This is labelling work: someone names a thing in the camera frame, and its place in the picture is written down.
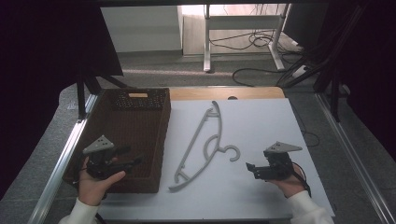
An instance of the black curtain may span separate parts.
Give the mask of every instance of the black curtain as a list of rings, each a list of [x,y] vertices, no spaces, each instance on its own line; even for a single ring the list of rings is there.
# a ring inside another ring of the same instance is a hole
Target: black curtain
[[[1,198],[47,129],[60,92],[76,83],[77,73],[122,75],[99,7],[46,2],[0,6]]]
[[[396,160],[396,6],[371,1],[340,57],[354,112]]]

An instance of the white sleeve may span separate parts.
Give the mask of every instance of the white sleeve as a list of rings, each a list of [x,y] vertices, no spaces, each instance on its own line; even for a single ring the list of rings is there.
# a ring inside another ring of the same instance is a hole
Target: white sleeve
[[[99,206],[89,206],[77,198],[72,213],[62,218],[59,224],[96,224],[94,218],[98,209]]]
[[[293,213],[291,224],[334,223],[326,209],[315,204],[306,190],[289,197],[288,202]]]

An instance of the brown basket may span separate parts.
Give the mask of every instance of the brown basket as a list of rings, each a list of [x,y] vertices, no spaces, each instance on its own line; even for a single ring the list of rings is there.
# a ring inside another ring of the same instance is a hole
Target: brown basket
[[[114,184],[110,193],[156,193],[163,166],[163,144],[171,113],[169,89],[106,89],[89,115],[64,181],[73,185],[81,151],[104,135],[116,147],[131,146],[118,162],[144,154],[143,162]]]

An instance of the white board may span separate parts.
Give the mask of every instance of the white board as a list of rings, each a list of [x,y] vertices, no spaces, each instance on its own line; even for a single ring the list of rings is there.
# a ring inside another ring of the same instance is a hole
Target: white board
[[[165,140],[163,174],[157,194],[109,194],[99,214],[104,219],[131,221],[263,220],[291,218],[282,192],[255,179],[246,162],[267,166],[263,151],[276,141],[302,147],[290,152],[306,173],[312,198],[334,216],[318,173],[307,150],[288,99],[217,101],[222,117],[220,147],[237,146],[235,152],[217,152],[207,167],[184,189],[171,192],[174,175],[211,101],[172,101]],[[202,128],[184,171],[190,175],[205,163],[203,145],[218,133],[218,121],[209,118]]]

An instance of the hand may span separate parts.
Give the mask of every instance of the hand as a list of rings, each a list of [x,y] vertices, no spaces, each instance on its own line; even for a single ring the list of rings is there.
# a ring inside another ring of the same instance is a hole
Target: hand
[[[303,176],[300,167],[293,164],[294,171],[299,175]],[[277,185],[282,191],[285,197],[289,198],[296,193],[304,191],[305,188],[303,184],[294,175],[291,175],[285,180],[266,180],[267,182]]]
[[[111,185],[120,181],[125,177],[125,172],[121,171],[105,180],[98,180],[93,178],[87,173],[87,162],[88,157],[84,161],[82,170],[79,173],[79,184],[78,184],[78,199],[87,205],[97,206],[105,196],[106,190]]]

